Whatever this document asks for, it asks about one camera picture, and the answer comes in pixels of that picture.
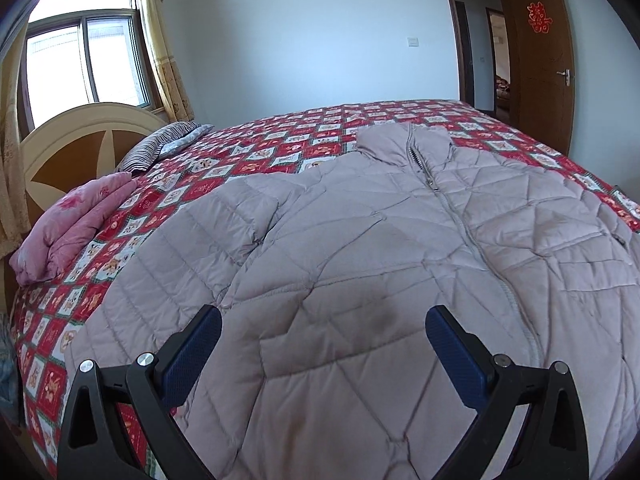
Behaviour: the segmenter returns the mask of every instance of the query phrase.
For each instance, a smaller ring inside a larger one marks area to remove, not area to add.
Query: zipper teeth
[[[408,142],[411,142],[411,139],[412,139],[412,132],[409,135]],[[414,150],[414,147],[411,145],[409,145],[409,152],[411,153],[412,159],[415,161],[415,163],[420,167],[420,169],[424,172],[425,176],[427,177],[427,184],[429,185],[429,187],[433,191],[440,191],[440,189],[434,184],[433,177],[431,176],[431,173],[429,172],[425,163],[422,160],[420,160],[420,157],[418,157],[417,152]],[[534,351],[534,356],[533,356],[535,361],[534,366],[538,366],[538,367],[542,366],[542,346],[540,346],[540,343],[534,336],[533,328],[530,323],[530,320],[524,314],[523,309],[520,307],[520,302],[517,299],[516,293],[511,288],[511,285],[502,277],[502,275],[499,272],[497,272],[497,270],[495,270],[494,267],[485,259],[484,254],[482,254],[482,251],[479,249],[478,245],[476,244],[476,241],[474,240],[471,233],[469,232],[469,229],[466,227],[466,224],[462,221],[462,219],[460,218],[460,216],[458,215],[454,207],[450,204],[449,198],[446,196],[446,194],[440,193],[440,192],[437,192],[435,194],[440,199],[440,203],[446,208],[451,219],[456,224],[458,231],[461,234],[463,234],[463,238],[466,238],[465,241],[467,242],[468,247],[471,249],[474,256],[478,258],[480,261],[482,261],[489,270],[491,270],[495,278],[500,283],[500,287],[502,288],[505,295],[507,296],[507,300],[511,304],[512,308],[514,308],[520,314],[520,318],[522,319],[522,322],[524,324],[524,335],[527,338],[527,340],[529,340],[530,346],[533,348],[533,351]]]

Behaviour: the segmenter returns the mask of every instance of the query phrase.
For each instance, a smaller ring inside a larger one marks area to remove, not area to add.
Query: cream headboard
[[[31,225],[73,188],[111,173],[134,145],[165,124],[140,108],[94,103],[33,130],[20,144]]]

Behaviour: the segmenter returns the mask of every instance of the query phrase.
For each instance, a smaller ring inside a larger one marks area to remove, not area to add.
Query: red chinese character
[[[542,2],[530,4],[527,10],[529,11],[529,25],[531,25],[536,34],[540,32],[548,34],[554,20],[546,16],[546,9]]]

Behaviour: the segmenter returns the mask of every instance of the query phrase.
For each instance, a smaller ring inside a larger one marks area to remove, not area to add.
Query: yellow patterned curtain
[[[18,128],[18,73],[27,33],[21,30],[0,63],[0,258],[22,243],[31,229]]]
[[[164,23],[160,15],[162,0],[138,0],[146,49],[149,52],[158,91],[169,120],[191,121],[193,109],[167,44]]]

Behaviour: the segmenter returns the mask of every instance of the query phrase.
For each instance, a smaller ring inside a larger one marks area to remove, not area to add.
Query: bed sheet
[[[135,194],[67,271],[16,296],[12,335],[24,381],[26,421],[36,451],[54,476],[66,401],[64,351],[140,244],[185,204],[227,180],[303,171],[353,150],[357,127],[387,121],[439,124],[456,145],[558,171],[594,192],[629,227],[640,231],[640,206],[622,193],[550,147],[457,101],[343,105],[211,130],[180,155],[140,176]],[[160,476],[132,409],[123,406],[121,414],[146,471]]]

